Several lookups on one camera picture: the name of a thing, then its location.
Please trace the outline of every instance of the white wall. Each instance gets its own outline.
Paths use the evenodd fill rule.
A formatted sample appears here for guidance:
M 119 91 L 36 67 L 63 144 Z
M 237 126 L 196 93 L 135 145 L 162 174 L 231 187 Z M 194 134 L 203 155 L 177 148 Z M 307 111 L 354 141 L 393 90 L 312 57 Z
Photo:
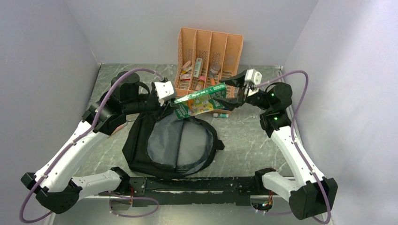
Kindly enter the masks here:
M 98 64 L 62 0 L 0 1 L 0 224 L 16 225 L 28 193 L 20 178 L 41 168 L 86 108 Z M 44 208 L 32 199 L 27 219 Z
M 339 185 L 336 225 L 398 224 L 398 3 L 320 1 L 285 64 L 309 73 L 298 126 Z M 298 102 L 302 75 L 286 79 Z
M 181 27 L 242 34 L 241 64 L 285 63 L 318 0 L 66 0 L 99 62 L 177 63 Z

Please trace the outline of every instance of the black backpack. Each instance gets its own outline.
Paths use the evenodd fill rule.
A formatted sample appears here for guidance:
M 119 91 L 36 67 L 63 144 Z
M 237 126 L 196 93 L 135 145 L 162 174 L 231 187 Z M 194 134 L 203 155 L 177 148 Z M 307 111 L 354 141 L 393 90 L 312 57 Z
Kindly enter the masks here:
M 171 180 L 205 169 L 223 149 L 209 123 L 193 116 L 178 120 L 163 107 L 137 117 L 122 151 L 132 171 Z

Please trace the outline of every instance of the gray table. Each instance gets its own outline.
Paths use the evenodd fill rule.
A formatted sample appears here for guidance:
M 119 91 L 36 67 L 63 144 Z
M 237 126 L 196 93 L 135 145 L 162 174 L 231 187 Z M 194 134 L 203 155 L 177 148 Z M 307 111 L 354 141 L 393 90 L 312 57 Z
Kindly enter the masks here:
M 110 88 L 111 79 L 119 72 L 137 67 L 155 70 L 171 81 L 174 81 L 176 77 L 177 66 L 173 64 L 102 64 L 89 104 L 99 100 L 101 95 Z M 260 71 L 263 81 L 277 76 L 275 67 L 264 66 L 239 66 L 238 73 L 248 68 Z M 146 84 L 156 81 L 155 76 L 149 73 L 139 72 L 138 74 L 141 81 Z M 214 162 L 208 168 L 192 176 L 253 176 L 255 171 L 267 167 L 275 168 L 282 176 L 292 176 L 282 153 L 261 129 L 260 112 L 260 109 L 245 104 L 235 109 L 231 117 L 227 119 L 213 118 L 211 114 L 198 115 L 198 118 L 206 120 L 217 130 L 219 139 L 225 144 L 225 149 L 218 151 Z M 137 114 L 128 116 L 128 120 L 134 120 L 136 117 Z M 132 177 L 148 176 L 132 172 L 122 153 L 122 147 L 132 124 L 133 122 L 128 122 L 125 128 L 99 145 L 75 175 L 93 175 L 119 166 Z

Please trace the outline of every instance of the orange basket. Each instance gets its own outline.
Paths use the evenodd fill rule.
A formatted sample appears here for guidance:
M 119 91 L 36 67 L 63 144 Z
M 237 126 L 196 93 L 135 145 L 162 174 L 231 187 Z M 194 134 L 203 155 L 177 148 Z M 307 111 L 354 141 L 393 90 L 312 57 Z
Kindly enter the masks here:
M 178 36 L 178 65 L 177 76 L 174 86 L 177 97 L 182 97 L 195 92 L 199 78 L 191 76 L 189 81 L 180 81 L 182 66 L 192 62 L 191 74 L 195 70 L 196 58 L 203 59 L 201 75 L 206 77 L 205 88 L 211 86 L 208 74 L 209 66 L 213 62 L 221 65 L 221 69 L 214 80 L 219 83 L 221 78 L 235 76 L 239 65 L 240 54 L 243 46 L 243 35 L 213 32 L 208 30 L 197 30 L 181 28 Z M 234 87 L 227 86 L 227 97 L 234 97 Z

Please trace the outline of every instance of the green and yellow box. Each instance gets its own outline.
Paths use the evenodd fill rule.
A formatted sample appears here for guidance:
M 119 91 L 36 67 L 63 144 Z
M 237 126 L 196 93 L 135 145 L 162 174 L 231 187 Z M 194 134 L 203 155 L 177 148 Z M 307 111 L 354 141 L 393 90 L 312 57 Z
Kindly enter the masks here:
M 219 83 L 216 86 L 205 88 L 176 99 L 174 104 L 178 106 L 178 109 L 174 111 L 179 119 L 183 119 L 214 109 L 221 109 L 224 106 L 213 98 L 225 98 L 226 95 L 227 86 L 224 83 Z

